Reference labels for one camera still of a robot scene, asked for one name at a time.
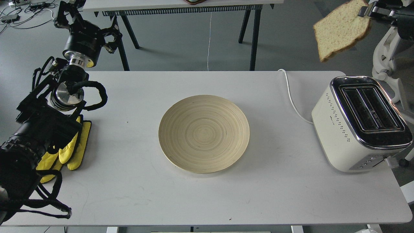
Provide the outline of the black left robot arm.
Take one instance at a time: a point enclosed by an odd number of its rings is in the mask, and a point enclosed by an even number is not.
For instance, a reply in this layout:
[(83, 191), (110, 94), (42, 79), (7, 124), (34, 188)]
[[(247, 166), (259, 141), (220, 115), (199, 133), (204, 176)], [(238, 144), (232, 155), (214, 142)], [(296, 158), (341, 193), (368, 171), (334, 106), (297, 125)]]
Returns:
[(114, 53), (122, 41), (116, 19), (109, 28), (84, 20), (84, 0), (61, 1), (53, 20), (69, 31), (63, 58), (50, 57), (34, 72), (32, 90), (20, 102), (20, 127), (1, 145), (1, 223), (16, 213), (30, 212), (54, 218), (71, 217), (71, 208), (57, 200), (62, 184), (58, 170), (37, 170), (46, 153), (64, 149), (82, 130), (81, 111), (102, 108), (105, 87), (90, 81), (86, 68), (94, 67), (102, 48)]

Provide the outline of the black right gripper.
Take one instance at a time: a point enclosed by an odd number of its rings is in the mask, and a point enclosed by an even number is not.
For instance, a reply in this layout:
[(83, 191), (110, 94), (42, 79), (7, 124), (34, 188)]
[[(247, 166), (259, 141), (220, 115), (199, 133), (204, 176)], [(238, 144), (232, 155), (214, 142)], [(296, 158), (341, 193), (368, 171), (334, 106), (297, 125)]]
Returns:
[(359, 17), (381, 21), (395, 21), (401, 39), (414, 40), (414, 3), (412, 0), (373, 1), (362, 6)]

